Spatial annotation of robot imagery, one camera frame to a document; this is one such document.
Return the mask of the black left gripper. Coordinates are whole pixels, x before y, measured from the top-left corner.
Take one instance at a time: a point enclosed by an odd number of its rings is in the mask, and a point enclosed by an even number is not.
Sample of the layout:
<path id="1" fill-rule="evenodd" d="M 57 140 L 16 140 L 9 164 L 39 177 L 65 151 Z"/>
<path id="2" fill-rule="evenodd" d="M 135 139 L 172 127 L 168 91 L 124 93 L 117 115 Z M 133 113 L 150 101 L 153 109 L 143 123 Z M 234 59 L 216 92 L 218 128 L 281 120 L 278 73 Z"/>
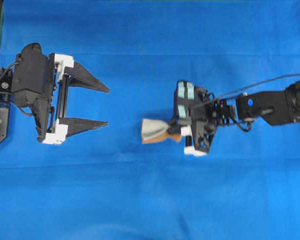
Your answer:
<path id="1" fill-rule="evenodd" d="M 109 93 L 110 89 L 98 78 L 92 75 L 80 63 L 74 62 L 74 57 L 66 54 L 51 53 L 53 57 L 52 91 L 50 104 L 47 107 L 26 106 L 18 107 L 30 109 L 30 116 L 34 117 L 37 141 L 47 145 L 60 145 L 66 137 L 77 135 L 90 130 L 96 130 L 108 125 L 107 121 L 97 121 L 83 118 L 63 118 L 58 116 L 64 100 L 57 97 L 57 106 L 54 106 L 54 98 L 58 84 L 70 78 L 70 87 L 91 89 L 103 93 Z"/>

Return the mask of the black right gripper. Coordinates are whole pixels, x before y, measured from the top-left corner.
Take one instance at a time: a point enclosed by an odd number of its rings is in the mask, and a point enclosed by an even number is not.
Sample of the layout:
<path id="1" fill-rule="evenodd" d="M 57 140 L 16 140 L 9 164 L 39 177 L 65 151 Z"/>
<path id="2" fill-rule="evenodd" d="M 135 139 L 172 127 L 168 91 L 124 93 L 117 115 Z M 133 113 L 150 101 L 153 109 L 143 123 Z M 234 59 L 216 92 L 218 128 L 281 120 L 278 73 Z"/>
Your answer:
<path id="1" fill-rule="evenodd" d="M 206 107 L 212 98 L 205 88 L 194 86 L 194 105 L 189 107 L 190 120 L 182 121 L 176 117 L 169 121 L 170 134 L 180 133 L 185 138 L 185 155 L 195 157 L 206 156 L 210 152 L 212 140 L 216 134 L 217 126 L 208 117 Z"/>

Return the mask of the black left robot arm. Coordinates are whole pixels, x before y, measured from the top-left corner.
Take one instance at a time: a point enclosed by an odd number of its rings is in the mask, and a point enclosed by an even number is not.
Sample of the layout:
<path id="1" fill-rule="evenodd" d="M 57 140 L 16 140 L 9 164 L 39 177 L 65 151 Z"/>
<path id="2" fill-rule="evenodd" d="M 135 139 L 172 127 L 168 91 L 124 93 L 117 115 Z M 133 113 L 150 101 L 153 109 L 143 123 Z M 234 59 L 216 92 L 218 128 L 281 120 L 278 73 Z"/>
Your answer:
<path id="1" fill-rule="evenodd" d="M 37 141 L 43 144 L 60 145 L 73 135 L 107 126 L 106 121 L 66 117 L 69 87 L 110 91 L 70 55 L 46 56 L 34 49 L 19 53 L 15 62 L 0 69 L 0 131 L 10 103 L 20 111 L 30 108 L 22 113 L 34 117 Z"/>

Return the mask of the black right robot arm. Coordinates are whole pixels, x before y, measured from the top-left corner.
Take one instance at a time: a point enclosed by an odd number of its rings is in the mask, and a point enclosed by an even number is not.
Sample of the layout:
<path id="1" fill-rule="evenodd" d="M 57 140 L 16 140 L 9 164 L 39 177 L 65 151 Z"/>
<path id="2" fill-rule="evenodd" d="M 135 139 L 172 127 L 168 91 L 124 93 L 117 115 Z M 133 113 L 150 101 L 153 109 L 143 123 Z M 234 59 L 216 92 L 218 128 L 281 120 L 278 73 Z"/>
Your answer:
<path id="1" fill-rule="evenodd" d="M 206 88 L 189 81 L 178 81 L 174 92 L 174 113 L 167 132 L 185 137 L 187 155 L 204 156 L 219 126 L 236 125 L 243 132 L 252 129 L 256 118 L 270 126 L 300 123 L 300 81 L 281 91 L 261 91 L 228 98 L 215 97 Z"/>

